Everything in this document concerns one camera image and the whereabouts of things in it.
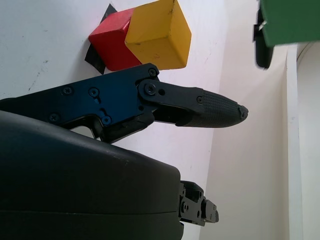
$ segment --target screw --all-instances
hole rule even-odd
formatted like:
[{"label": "screw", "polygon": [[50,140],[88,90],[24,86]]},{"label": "screw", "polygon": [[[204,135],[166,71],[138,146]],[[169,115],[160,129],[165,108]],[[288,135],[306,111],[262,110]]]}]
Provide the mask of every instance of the screw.
[{"label": "screw", "polygon": [[89,89],[89,95],[93,98],[97,97],[99,95],[99,90],[95,87],[92,87]]},{"label": "screw", "polygon": [[52,113],[49,116],[49,121],[52,123],[58,122],[60,120],[60,116],[56,113]]},{"label": "screw", "polygon": [[63,95],[70,95],[73,93],[73,90],[71,87],[69,86],[65,86],[63,89],[62,89],[62,94]]},{"label": "screw", "polygon": [[146,94],[153,96],[156,94],[156,86],[152,83],[148,83],[144,86],[144,91]]},{"label": "screw", "polygon": [[104,116],[102,119],[101,119],[103,125],[110,125],[111,124],[111,117],[109,116]]},{"label": "screw", "polygon": [[196,98],[196,101],[198,102],[198,104],[202,104],[202,96],[198,96]]},{"label": "screw", "polygon": [[187,209],[187,204],[183,202],[181,206],[181,211],[184,213],[186,209]]},{"label": "screw", "polygon": [[155,77],[155,76],[157,76],[157,71],[155,69],[153,69],[153,68],[150,68],[149,69],[149,75],[151,77]]}]

